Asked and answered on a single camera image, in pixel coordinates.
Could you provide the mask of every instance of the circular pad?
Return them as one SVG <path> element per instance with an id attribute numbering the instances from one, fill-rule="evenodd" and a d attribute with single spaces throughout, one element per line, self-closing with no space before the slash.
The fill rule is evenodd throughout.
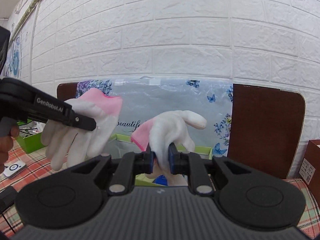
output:
<path id="1" fill-rule="evenodd" d="M 101 190 L 82 174 L 54 174 L 26 185 L 15 204 L 24 224 L 58 229 L 81 224 L 102 205 Z"/>
<path id="2" fill-rule="evenodd" d="M 295 186 L 266 174 L 241 174 L 219 194 L 227 217 L 242 226 L 278 230 L 296 226 L 306 201 Z"/>
<path id="3" fill-rule="evenodd" d="M 247 191 L 246 197 L 258 207 L 274 207 L 283 200 L 281 191 L 270 186 L 253 187 Z"/>

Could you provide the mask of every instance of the metal screw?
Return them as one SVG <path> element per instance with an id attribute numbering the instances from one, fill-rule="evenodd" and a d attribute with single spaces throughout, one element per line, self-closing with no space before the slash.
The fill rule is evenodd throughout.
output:
<path id="1" fill-rule="evenodd" d="M 125 186 L 123 186 L 121 184 L 114 184 L 114 185 L 111 185 L 109 187 L 109 190 L 112 193 L 120 193 L 120 192 L 123 192 L 125 190 Z"/>
<path id="2" fill-rule="evenodd" d="M 196 190 L 201 194 L 208 194 L 212 191 L 212 187 L 207 185 L 201 185 L 201 186 L 198 186 Z"/>

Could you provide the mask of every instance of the white brick wall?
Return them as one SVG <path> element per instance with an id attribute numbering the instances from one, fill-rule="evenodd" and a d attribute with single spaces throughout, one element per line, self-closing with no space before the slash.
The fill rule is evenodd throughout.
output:
<path id="1" fill-rule="evenodd" d="M 295 167 L 320 137 L 320 0 L 42 0 L 35 24 L 32 82 L 53 95 L 108 75 L 232 78 L 303 94 Z"/>

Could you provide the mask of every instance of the green box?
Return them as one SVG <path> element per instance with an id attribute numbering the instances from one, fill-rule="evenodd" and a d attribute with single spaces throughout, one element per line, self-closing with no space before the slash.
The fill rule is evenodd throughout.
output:
<path id="1" fill-rule="evenodd" d="M 18 122 L 18 125 L 24 125 L 25 123 L 23 122 Z M 36 150 L 39 150 L 43 147 L 45 147 L 41 143 L 41 133 L 37 133 L 34 135 L 30 135 L 28 137 L 23 138 L 22 136 L 16 137 L 17 143 L 19 143 L 20 147 L 26 152 L 26 153 L 31 153 Z"/>

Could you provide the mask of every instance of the black cable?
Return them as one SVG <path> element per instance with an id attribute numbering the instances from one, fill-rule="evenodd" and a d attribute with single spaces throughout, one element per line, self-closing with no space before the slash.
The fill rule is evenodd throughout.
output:
<path id="1" fill-rule="evenodd" d="M 31 122 L 33 122 L 33 121 L 30 121 L 30 122 L 28 122 L 28 123 L 24 123 L 24 124 L 20 124 L 20 125 L 18 125 L 18 126 L 27 125 L 27 124 L 30 124 Z"/>
<path id="2" fill-rule="evenodd" d="M 20 131 L 25 131 L 25 130 L 35 130 L 37 128 L 29 128 L 29 129 L 20 129 Z"/>
<path id="3" fill-rule="evenodd" d="M 4 214 L 2 213 L 2 211 L 0 210 L 0 214 L 3 216 L 4 220 L 7 222 L 8 226 L 10 227 L 10 229 L 12 230 L 13 233 L 16 233 L 16 231 L 14 231 L 14 229 L 12 228 L 12 226 L 10 225 L 10 223 L 8 222 L 8 220 L 5 218 Z"/>

